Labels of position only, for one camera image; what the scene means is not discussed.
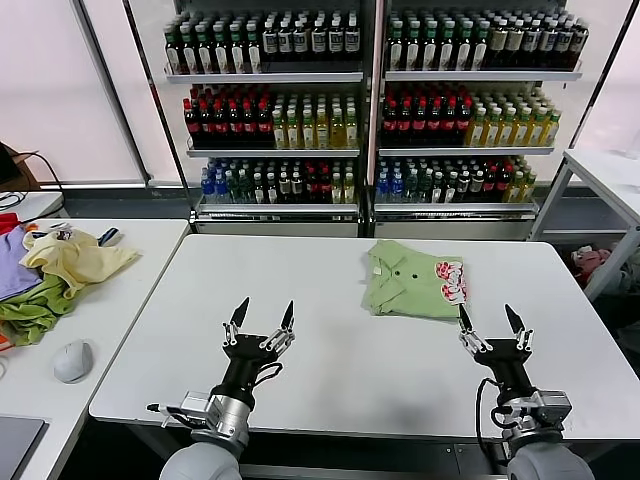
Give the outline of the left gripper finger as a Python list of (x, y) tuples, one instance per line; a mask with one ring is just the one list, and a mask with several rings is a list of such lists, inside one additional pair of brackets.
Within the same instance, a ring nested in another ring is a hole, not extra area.
[(283, 315), (280, 326), (263, 342), (265, 350), (287, 350), (295, 340), (294, 301), (291, 300)]
[(242, 326), (247, 309), (249, 306), (250, 298), (246, 297), (243, 302), (235, 308), (231, 315), (231, 319), (228, 322), (222, 324), (224, 329), (225, 339), (224, 346), (234, 346), (237, 344), (237, 336)]

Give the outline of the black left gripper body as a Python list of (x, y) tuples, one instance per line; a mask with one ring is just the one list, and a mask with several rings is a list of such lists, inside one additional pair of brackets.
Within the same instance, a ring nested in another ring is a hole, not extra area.
[(254, 400), (254, 388), (282, 371), (279, 358), (286, 350), (265, 350), (263, 342), (267, 338), (242, 334), (237, 336), (236, 345), (223, 347), (229, 365), (221, 383), (214, 387), (215, 396)]

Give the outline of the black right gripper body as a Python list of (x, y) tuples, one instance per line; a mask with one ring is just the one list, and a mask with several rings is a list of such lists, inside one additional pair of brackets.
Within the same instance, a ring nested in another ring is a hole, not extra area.
[(530, 397), (535, 387), (525, 370), (531, 356), (526, 349), (518, 349), (515, 339), (488, 339), (490, 349), (484, 348), (473, 354), (474, 361), (488, 367), (498, 383), (498, 401), (511, 401)]

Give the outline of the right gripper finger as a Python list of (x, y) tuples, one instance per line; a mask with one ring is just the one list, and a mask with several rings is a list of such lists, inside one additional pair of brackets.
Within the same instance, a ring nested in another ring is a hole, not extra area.
[(488, 351), (488, 343), (482, 339), (473, 328), (470, 317), (463, 304), (459, 305), (459, 315), (459, 325), (461, 329), (459, 339), (464, 348), (470, 354), (486, 353)]
[(524, 322), (520, 317), (520, 315), (516, 313), (515, 310), (509, 304), (505, 305), (505, 312), (506, 312), (507, 319), (509, 321), (509, 325), (515, 336), (516, 349), (530, 350), (534, 331), (532, 329), (528, 329), (525, 327)]

